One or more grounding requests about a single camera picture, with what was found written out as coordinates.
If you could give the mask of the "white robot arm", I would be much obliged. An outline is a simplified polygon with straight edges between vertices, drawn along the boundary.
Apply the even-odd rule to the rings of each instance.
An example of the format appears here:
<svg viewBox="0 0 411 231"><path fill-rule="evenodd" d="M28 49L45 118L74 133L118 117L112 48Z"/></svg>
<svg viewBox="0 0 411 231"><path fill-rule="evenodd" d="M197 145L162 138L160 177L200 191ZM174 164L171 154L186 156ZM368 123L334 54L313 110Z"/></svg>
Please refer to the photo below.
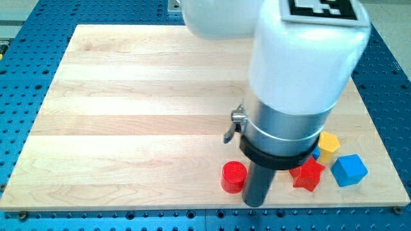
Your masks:
<svg viewBox="0 0 411 231"><path fill-rule="evenodd" d="M316 143L371 33L354 0L181 0L180 8L200 38L253 38L242 132L283 157Z"/></svg>

